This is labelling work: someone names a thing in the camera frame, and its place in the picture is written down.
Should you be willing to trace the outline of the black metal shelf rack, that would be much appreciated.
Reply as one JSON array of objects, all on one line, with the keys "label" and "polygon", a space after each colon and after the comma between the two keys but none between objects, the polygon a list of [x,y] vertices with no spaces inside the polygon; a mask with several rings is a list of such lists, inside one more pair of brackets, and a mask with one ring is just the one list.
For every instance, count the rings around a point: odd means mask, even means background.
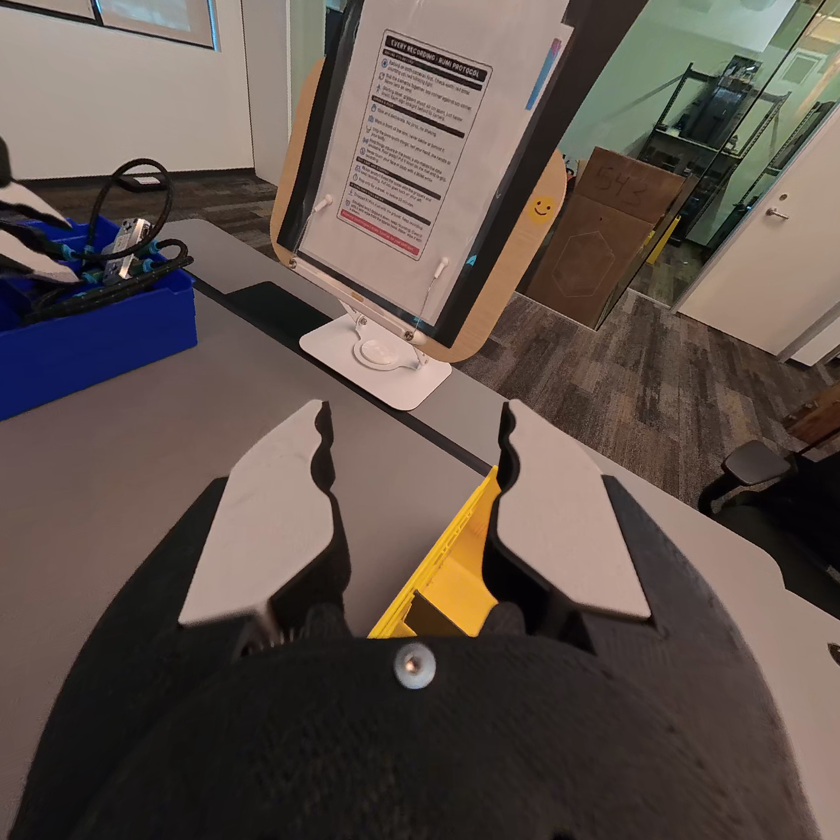
[{"label": "black metal shelf rack", "polygon": [[791,96],[758,87],[761,67],[734,56],[711,75],[689,63],[637,158],[677,175],[727,182]]}]

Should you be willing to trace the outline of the black desk grommet cover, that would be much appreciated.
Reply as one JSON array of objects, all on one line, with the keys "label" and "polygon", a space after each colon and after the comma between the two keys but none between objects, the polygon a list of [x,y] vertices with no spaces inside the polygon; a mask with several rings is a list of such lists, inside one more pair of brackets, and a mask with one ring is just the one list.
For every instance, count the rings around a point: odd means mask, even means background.
[{"label": "black desk grommet cover", "polygon": [[223,304],[294,352],[300,339],[331,322],[331,318],[274,283],[264,281],[223,295]]}]

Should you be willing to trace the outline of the blue storage bin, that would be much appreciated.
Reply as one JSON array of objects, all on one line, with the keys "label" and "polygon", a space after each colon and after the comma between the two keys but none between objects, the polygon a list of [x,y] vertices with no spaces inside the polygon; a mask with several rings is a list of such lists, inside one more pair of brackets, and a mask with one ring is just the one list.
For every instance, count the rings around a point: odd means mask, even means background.
[{"label": "blue storage bin", "polygon": [[28,322],[49,285],[2,275],[2,420],[196,346],[193,282],[180,267],[107,306]]}]

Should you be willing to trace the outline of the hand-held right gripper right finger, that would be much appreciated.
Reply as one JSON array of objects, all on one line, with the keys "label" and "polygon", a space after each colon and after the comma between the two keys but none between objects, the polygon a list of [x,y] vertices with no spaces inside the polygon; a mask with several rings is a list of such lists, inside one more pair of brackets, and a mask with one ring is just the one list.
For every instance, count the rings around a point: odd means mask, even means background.
[{"label": "hand-held right gripper right finger", "polygon": [[498,440],[500,491],[486,557],[495,553],[574,607],[650,619],[605,474],[589,450],[519,400],[502,408]]}]

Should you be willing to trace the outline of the wall window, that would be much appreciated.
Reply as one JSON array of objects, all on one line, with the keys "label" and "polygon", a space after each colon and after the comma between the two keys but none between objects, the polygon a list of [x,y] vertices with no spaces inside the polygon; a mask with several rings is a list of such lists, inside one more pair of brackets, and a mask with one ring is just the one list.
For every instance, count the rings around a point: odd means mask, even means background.
[{"label": "wall window", "polygon": [[213,1],[2,1],[31,14],[218,49]]}]

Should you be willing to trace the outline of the brown cardboard box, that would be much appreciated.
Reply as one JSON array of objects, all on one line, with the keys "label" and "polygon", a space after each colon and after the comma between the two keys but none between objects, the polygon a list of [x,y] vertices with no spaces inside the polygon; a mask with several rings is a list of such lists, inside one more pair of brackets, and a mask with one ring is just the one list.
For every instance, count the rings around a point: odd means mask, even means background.
[{"label": "brown cardboard box", "polygon": [[524,294],[598,329],[652,235],[676,218],[696,183],[694,175],[594,147]]}]

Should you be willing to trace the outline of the yellow storage bin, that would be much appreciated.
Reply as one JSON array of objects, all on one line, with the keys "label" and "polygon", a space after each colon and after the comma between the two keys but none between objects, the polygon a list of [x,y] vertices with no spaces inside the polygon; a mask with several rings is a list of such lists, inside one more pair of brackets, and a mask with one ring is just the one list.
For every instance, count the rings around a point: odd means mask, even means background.
[{"label": "yellow storage bin", "polygon": [[482,578],[491,509],[500,493],[497,472],[498,467],[492,467],[471,494],[374,625],[369,639],[479,634],[497,603]]}]

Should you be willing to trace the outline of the instruction sheet display stand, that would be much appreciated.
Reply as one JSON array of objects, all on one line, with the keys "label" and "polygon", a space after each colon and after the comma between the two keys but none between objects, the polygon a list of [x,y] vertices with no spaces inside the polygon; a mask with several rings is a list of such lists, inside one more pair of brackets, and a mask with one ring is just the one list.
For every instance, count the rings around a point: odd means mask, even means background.
[{"label": "instruction sheet display stand", "polygon": [[[559,215],[560,141],[645,2],[349,2],[299,102],[280,261],[344,314],[301,350],[410,412],[476,354]],[[549,223],[528,217],[551,195]]]}]

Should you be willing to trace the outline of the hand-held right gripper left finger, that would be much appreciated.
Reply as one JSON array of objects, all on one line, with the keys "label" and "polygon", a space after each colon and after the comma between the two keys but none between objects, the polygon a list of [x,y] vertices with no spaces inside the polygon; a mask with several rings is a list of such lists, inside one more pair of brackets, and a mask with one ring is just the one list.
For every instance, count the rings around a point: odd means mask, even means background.
[{"label": "hand-held right gripper left finger", "polygon": [[313,606],[343,610],[350,550],[333,494],[328,402],[311,400],[231,469],[178,622],[244,618],[296,634]]}]

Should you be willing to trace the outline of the white door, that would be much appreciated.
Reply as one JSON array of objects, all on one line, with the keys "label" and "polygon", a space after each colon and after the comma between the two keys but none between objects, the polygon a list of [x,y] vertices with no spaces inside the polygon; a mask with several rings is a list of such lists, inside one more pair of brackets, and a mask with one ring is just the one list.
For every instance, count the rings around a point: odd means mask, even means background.
[{"label": "white door", "polygon": [[839,107],[673,311],[808,366],[838,356]]}]

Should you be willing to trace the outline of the black office chair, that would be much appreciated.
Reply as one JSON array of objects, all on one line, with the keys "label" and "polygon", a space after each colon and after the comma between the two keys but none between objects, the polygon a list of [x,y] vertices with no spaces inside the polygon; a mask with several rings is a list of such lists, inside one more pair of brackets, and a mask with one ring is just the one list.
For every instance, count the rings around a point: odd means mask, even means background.
[{"label": "black office chair", "polygon": [[766,552],[784,587],[839,616],[839,454],[781,456],[763,442],[735,448],[697,509]]}]

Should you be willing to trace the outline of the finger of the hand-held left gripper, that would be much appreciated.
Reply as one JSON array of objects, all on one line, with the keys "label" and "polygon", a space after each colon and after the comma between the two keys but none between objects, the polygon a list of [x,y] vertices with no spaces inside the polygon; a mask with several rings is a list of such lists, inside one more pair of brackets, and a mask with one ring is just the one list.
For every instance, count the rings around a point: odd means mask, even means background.
[{"label": "finger of the hand-held left gripper", "polygon": [[66,265],[26,245],[12,233],[1,232],[1,273],[43,280],[58,286],[75,286],[79,277]]},{"label": "finger of the hand-held left gripper", "polygon": [[72,229],[72,224],[40,196],[14,180],[1,186],[1,210],[50,227]]}]

